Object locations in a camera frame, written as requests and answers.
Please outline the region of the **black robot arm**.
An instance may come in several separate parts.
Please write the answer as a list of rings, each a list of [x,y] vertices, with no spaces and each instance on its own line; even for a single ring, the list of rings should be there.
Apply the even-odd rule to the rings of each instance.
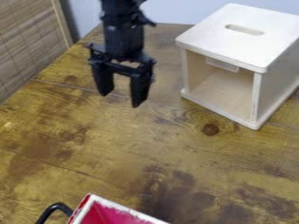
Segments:
[[[156,26],[140,5],[147,0],[100,0],[104,45],[89,43],[88,63],[101,96],[115,89],[113,74],[129,78],[131,103],[137,108],[147,100],[153,82],[155,59],[144,52],[144,26]]]

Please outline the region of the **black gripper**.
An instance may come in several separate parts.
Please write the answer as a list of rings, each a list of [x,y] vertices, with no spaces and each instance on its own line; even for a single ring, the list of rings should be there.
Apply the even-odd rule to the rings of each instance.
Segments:
[[[88,63],[97,92],[105,96],[113,91],[113,74],[131,76],[132,107],[137,108],[148,97],[152,75],[145,72],[152,70],[155,59],[144,51],[133,53],[128,58],[121,58],[109,55],[104,45],[87,43],[85,47],[89,50]]]

